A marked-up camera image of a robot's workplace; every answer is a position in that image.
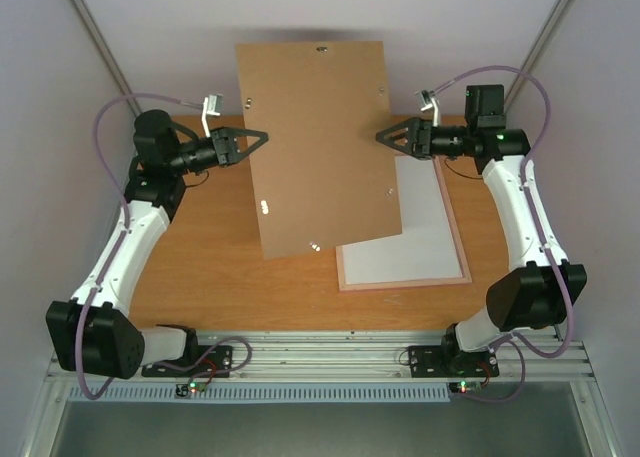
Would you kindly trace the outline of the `brown frame backing board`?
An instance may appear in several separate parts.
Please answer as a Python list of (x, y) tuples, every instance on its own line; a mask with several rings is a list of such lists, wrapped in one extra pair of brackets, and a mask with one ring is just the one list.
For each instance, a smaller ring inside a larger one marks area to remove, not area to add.
[(239, 44), (244, 124), (263, 255), (333, 249), (401, 232), (380, 41)]

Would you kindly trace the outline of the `pink picture frame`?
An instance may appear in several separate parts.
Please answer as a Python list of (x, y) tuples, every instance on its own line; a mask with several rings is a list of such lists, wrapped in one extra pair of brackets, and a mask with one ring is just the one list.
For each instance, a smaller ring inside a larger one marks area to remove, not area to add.
[(398, 155), (395, 167), (402, 232), (338, 247), (339, 289), (372, 291), (471, 283), (440, 162)]

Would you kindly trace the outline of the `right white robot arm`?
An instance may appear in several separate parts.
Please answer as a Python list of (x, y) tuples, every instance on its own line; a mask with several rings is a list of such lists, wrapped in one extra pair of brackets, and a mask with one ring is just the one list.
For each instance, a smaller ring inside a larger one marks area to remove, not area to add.
[(376, 141), (418, 160), (472, 159), (494, 200), (509, 259), (508, 273), (487, 290), (485, 306), (445, 331), (442, 369), (463, 376), (488, 363), (498, 344), (514, 340), (540, 357), (561, 356), (574, 336), (574, 304), (587, 273), (571, 263), (555, 237), (528, 137), (507, 125), (503, 86), (467, 87), (462, 126), (442, 124), (434, 93), (422, 98), (431, 118), (406, 119), (378, 132)]

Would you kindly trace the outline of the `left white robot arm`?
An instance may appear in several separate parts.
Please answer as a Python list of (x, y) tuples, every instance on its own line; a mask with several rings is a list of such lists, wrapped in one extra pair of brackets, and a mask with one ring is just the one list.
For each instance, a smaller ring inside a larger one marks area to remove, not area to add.
[(52, 302), (45, 316), (62, 369), (128, 379), (159, 362), (179, 375), (199, 368), (195, 331), (177, 324), (138, 329), (128, 318), (133, 293), (181, 204), (185, 175), (235, 165), (268, 140), (264, 131), (233, 127), (198, 137), (163, 110), (135, 119), (136, 156), (112, 235), (72, 297)]

